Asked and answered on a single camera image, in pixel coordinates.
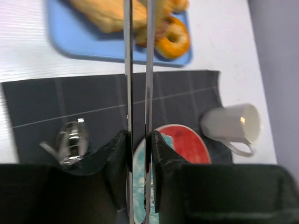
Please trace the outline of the brown cake slice bread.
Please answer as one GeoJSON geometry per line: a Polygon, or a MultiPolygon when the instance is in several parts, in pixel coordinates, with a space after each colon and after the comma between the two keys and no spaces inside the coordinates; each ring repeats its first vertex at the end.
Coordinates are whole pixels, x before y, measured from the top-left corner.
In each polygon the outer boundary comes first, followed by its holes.
{"type": "Polygon", "coordinates": [[[148,24],[137,29],[135,41],[137,45],[146,47],[148,31],[150,31],[150,36],[154,37],[155,44],[165,37],[167,28],[173,22],[173,3],[171,0],[150,0],[151,7],[149,9],[147,0],[140,0],[139,2],[147,9],[149,29],[148,24]]]}

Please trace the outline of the white ceramic mug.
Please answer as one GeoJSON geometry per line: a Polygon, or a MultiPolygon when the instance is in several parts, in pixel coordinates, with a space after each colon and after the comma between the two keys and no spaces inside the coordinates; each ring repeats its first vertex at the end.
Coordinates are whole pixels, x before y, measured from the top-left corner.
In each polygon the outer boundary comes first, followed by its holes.
{"type": "Polygon", "coordinates": [[[221,142],[236,155],[251,157],[261,132],[261,118],[252,104],[231,105],[204,113],[200,127],[206,137],[221,142]]]}

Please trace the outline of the metal serving tongs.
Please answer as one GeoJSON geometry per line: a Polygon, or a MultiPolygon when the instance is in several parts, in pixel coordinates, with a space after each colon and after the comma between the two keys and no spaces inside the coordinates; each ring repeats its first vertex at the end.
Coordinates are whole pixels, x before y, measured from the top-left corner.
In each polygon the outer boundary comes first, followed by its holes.
{"type": "Polygon", "coordinates": [[[133,155],[134,155],[134,105],[144,103],[144,208],[146,216],[142,223],[150,223],[151,209],[151,130],[152,130],[152,99],[153,99],[153,57],[154,57],[154,37],[150,36],[146,44],[146,72],[144,83],[136,81],[136,74],[133,72],[133,53],[135,52],[135,31],[133,31],[133,3],[131,0],[124,1],[124,41],[125,41],[125,75],[127,77],[127,136],[126,136],[126,156],[127,156],[127,209],[129,223],[134,223],[133,207],[133,155]]]}

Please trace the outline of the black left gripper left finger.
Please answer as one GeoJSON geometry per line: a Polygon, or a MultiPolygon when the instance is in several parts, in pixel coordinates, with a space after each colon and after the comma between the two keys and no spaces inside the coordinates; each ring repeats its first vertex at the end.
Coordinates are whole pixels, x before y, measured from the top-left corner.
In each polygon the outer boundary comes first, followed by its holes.
{"type": "Polygon", "coordinates": [[[127,131],[71,169],[2,164],[3,224],[114,224],[126,205],[127,131]]]}

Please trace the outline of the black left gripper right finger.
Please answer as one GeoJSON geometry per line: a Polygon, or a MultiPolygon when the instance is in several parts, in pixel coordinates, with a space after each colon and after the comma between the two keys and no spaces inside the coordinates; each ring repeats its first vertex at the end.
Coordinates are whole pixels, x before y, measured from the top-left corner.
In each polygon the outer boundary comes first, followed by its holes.
{"type": "Polygon", "coordinates": [[[151,134],[155,211],[162,224],[296,224],[299,188],[276,165],[192,164],[151,134]]]}

